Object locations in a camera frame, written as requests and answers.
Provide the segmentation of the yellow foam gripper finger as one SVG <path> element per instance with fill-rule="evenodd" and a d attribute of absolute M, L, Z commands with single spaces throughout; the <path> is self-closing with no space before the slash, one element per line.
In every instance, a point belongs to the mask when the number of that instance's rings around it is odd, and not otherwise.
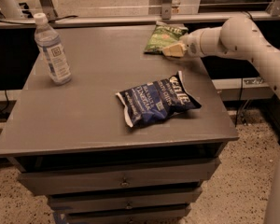
<path fill-rule="evenodd" d="M 176 58 L 183 57 L 186 51 L 187 51 L 186 45 L 181 42 L 174 43 L 162 49 L 162 53 L 166 57 L 176 57 Z"/>

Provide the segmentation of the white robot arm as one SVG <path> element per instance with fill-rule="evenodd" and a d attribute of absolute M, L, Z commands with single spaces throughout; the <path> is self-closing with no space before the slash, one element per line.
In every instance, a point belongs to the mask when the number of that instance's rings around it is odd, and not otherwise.
<path fill-rule="evenodd" d="M 161 52 L 176 58 L 218 56 L 246 60 L 280 100 L 280 50 L 265 39 L 245 14 L 227 19 L 220 27 L 202 28 L 183 35 Z M 264 224 L 280 224 L 280 160 L 274 171 Z"/>

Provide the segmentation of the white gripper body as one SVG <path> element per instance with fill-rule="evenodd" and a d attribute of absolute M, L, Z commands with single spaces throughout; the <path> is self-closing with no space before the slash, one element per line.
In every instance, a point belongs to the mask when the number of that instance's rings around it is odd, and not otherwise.
<path fill-rule="evenodd" d="M 180 37 L 190 57 L 219 56 L 224 53 L 220 27 L 202 28 Z"/>

